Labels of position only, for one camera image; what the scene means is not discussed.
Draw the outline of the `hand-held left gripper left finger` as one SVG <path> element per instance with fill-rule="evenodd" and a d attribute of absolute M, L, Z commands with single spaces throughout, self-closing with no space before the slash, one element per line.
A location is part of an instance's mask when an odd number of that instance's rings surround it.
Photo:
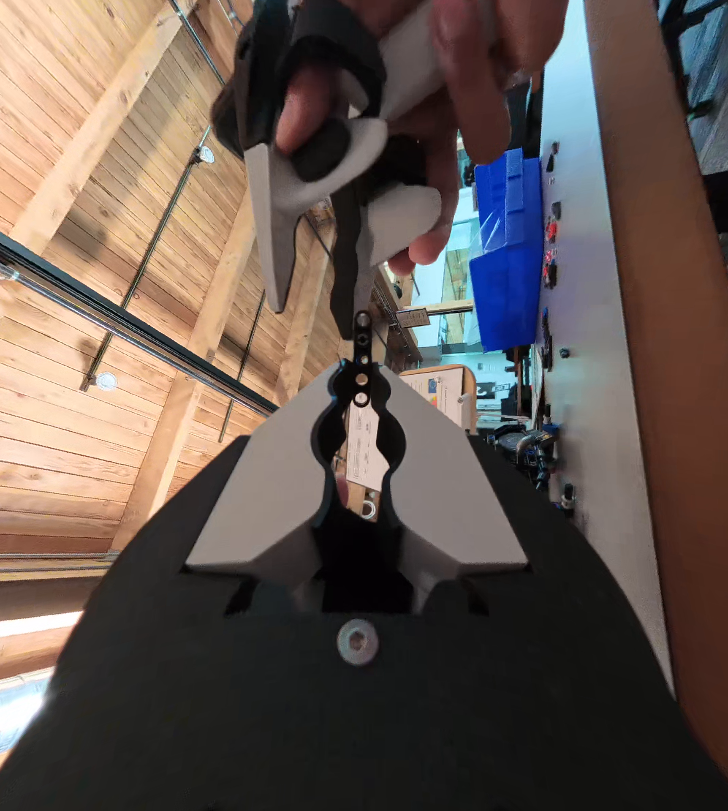
<path fill-rule="evenodd" d="M 197 574 L 252 577 L 285 588 L 296 607 L 321 608 L 314 526 L 340 506 L 337 478 L 312 445 L 332 407 L 329 367 L 250 436 L 189 553 Z"/>

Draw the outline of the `scattered small lego pieces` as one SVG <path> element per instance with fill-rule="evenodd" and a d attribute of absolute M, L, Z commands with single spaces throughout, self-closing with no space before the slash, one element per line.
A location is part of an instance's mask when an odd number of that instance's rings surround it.
<path fill-rule="evenodd" d="M 548 185 L 554 184 L 554 163 L 559 151 L 560 142 L 554 141 L 551 144 L 545 165 L 545 178 Z M 549 213 L 547 213 L 544 219 L 544 253 L 541 271 L 542 287 L 547 290 L 554 289 L 558 282 L 558 261 L 555 242 L 559 235 L 561 216 L 561 202 L 559 200 L 551 202 Z M 543 339 L 541 350 L 542 368 L 545 372 L 549 372 L 553 369 L 554 364 L 554 344 L 548 307 L 544 307 L 541 311 L 541 330 Z M 575 487 L 571 482 L 567 482 L 561 487 L 560 498 L 556 506 L 568 519 L 574 518 L 575 515 L 575 496 Z"/>

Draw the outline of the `black lego beam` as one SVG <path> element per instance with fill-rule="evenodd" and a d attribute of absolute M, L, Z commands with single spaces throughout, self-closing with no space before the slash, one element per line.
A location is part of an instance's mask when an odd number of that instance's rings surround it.
<path fill-rule="evenodd" d="M 353 366 L 355 390 L 353 403 L 363 409 L 371 399 L 374 365 L 372 360 L 372 316 L 359 310 L 353 319 Z"/>

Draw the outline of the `white paper label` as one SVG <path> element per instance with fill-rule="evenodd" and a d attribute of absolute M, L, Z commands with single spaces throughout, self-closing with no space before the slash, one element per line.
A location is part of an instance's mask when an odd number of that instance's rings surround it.
<path fill-rule="evenodd" d="M 381 492 L 388 462 L 377 447 L 379 416 L 371 405 L 349 407 L 346 478 L 370 491 Z"/>

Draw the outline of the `wooden board with papers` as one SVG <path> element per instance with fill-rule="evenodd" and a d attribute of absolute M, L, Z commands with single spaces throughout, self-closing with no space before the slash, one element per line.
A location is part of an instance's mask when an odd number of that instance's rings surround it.
<path fill-rule="evenodd" d="M 476 435 L 477 381 L 466 366 L 451 364 L 405 370 L 399 377 L 464 431 Z"/>

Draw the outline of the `black ceiling track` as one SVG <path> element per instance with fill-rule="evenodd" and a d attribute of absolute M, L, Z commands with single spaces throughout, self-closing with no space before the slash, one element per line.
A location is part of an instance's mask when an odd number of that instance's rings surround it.
<path fill-rule="evenodd" d="M 125 340 L 257 415 L 267 417 L 277 410 L 262 395 L 1 232 L 0 277 Z"/>

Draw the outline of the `person's right hand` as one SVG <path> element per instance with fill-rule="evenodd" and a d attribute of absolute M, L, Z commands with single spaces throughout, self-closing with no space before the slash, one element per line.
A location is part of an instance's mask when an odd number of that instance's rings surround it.
<path fill-rule="evenodd" d="M 376 39 L 381 39 L 422 2 L 342 2 Z M 417 264 L 432 264 L 448 243 L 459 201 L 456 137 L 478 165 L 490 164 L 507 149 L 511 122 L 507 91 L 531 79 L 559 45 L 566 1 L 494 2 L 497 40 L 489 46 L 478 2 L 433 2 L 430 38 L 446 84 L 395 120 L 391 134 L 414 139 L 426 156 L 428 184 L 441 197 L 435 226 L 389 259 L 390 269 L 407 276 Z M 277 127 L 277 147 L 290 155 L 308 142 L 331 115 L 338 81 L 330 66 L 305 63 L 293 75 Z"/>

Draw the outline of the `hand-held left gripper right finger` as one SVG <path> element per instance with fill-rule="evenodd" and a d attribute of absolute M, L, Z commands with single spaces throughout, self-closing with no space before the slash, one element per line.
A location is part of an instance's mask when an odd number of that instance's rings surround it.
<path fill-rule="evenodd" d="M 521 571 L 529 560 L 471 446 L 471 435 L 399 375 L 389 386 L 380 428 L 397 421 L 404 439 L 383 480 L 385 518 L 400 532 L 397 567 L 420 613 L 441 582 Z"/>

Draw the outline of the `blue plastic bin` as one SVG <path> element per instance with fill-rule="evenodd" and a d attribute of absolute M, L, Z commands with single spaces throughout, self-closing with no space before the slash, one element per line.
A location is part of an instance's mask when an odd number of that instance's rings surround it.
<path fill-rule="evenodd" d="M 537 331 L 544 246 L 539 158 L 522 148 L 475 169 L 478 232 L 469 274 L 482 350 L 531 344 Z"/>

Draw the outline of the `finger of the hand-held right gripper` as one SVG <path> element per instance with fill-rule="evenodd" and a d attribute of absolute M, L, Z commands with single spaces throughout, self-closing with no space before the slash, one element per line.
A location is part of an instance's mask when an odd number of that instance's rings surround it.
<path fill-rule="evenodd" d="M 356 316 L 368 309 L 376 247 L 374 185 L 346 185 L 331 196 L 336 219 L 330 308 L 343 340 L 355 340 Z"/>
<path fill-rule="evenodd" d="M 303 183 L 274 145 L 245 152 L 250 202 L 268 307 L 285 311 L 296 261 L 296 228 L 306 210 Z"/>

